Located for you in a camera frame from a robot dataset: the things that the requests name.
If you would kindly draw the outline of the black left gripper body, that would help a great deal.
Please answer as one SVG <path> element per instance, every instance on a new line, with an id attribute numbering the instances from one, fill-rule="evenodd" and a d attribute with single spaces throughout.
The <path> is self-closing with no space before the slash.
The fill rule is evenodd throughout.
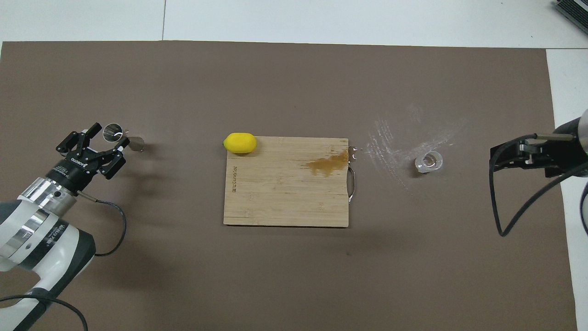
<path id="1" fill-rule="evenodd" d="M 98 174 L 99 168 L 112 160 L 110 152 L 96 152 L 91 148 L 71 151 L 57 162 L 46 178 L 69 191 L 82 191 Z"/>

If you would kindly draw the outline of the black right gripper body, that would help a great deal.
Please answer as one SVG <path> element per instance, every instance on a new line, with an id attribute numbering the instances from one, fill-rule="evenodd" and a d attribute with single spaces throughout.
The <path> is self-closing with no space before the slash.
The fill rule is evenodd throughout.
<path id="1" fill-rule="evenodd" d="M 552 162 L 545 169 L 546 178 L 563 175 L 582 164 L 582 145 L 577 137 L 570 141 L 548 140 L 545 153 Z"/>

